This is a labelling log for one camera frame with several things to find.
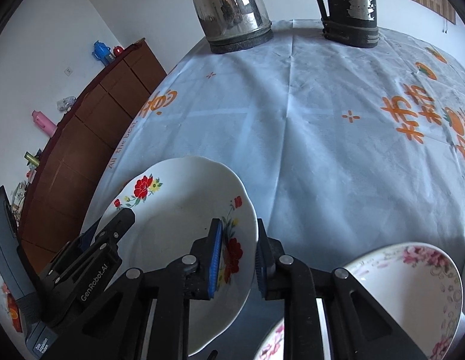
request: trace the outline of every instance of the blue thermos bottle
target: blue thermos bottle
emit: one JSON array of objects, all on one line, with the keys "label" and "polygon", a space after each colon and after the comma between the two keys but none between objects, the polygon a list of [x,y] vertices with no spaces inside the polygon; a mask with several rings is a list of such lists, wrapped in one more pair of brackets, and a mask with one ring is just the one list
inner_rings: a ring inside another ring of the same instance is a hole
[{"label": "blue thermos bottle", "polygon": [[92,53],[98,61],[101,61],[104,66],[108,66],[114,61],[114,55],[111,53],[111,47],[107,47],[99,40],[94,43],[94,52]]}]

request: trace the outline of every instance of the plastic bag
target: plastic bag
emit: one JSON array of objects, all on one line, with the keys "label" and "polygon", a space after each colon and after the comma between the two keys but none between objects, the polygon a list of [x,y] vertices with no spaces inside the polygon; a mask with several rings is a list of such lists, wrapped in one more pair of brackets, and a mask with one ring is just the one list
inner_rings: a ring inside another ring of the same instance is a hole
[{"label": "plastic bag", "polygon": [[73,104],[76,102],[76,97],[69,96],[57,102],[57,109],[59,112],[68,112]]}]

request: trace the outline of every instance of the wall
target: wall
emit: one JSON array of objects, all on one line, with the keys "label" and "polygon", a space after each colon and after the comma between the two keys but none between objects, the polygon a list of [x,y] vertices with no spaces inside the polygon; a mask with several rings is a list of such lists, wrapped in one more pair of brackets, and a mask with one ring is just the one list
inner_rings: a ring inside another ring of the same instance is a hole
[{"label": "wall", "polygon": [[56,102],[78,96],[104,67],[91,54],[97,40],[119,44],[89,0],[24,0],[1,33],[0,186],[8,193],[25,179],[25,152],[49,138],[32,111],[61,120]]},{"label": "wall", "polygon": [[[204,36],[192,0],[90,0],[123,44],[145,37],[166,71]],[[264,0],[272,20],[319,19],[316,0]],[[410,0],[377,0],[379,25],[426,40],[465,65],[465,27]]]}]

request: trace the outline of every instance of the silver bolt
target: silver bolt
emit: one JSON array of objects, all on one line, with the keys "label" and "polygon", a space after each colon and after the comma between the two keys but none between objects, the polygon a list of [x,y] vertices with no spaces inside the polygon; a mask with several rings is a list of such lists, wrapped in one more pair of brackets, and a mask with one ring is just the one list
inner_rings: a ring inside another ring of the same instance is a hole
[{"label": "silver bolt", "polygon": [[349,272],[346,271],[344,268],[338,268],[334,271],[334,274],[339,279],[347,279],[349,277]]},{"label": "silver bolt", "polygon": [[183,264],[186,264],[187,266],[191,266],[197,261],[196,256],[193,256],[192,254],[186,254],[181,260]]},{"label": "silver bolt", "polygon": [[288,256],[287,254],[283,254],[281,257],[279,257],[279,262],[285,266],[290,266],[294,262],[294,258]]},{"label": "silver bolt", "polygon": [[128,279],[137,279],[141,275],[141,271],[137,268],[131,268],[126,271],[126,277]]}]

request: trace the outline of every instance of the plate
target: plate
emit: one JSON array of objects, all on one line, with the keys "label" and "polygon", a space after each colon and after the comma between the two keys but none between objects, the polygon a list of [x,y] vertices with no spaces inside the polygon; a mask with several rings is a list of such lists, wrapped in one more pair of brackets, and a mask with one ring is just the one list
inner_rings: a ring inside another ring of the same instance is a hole
[{"label": "plate", "polygon": [[208,235],[212,218],[223,222],[214,299],[190,305],[191,356],[231,325],[249,295],[258,235],[254,207],[231,169],[192,156],[162,161],[132,179],[107,208],[97,233],[126,207],[136,222],[118,243],[123,263],[113,280],[132,267],[164,268]]},{"label": "plate", "polygon": [[[375,250],[345,267],[430,360],[446,355],[462,309],[462,284],[452,259],[433,245],[407,242]],[[280,360],[284,320],[268,334],[255,360]]]}]

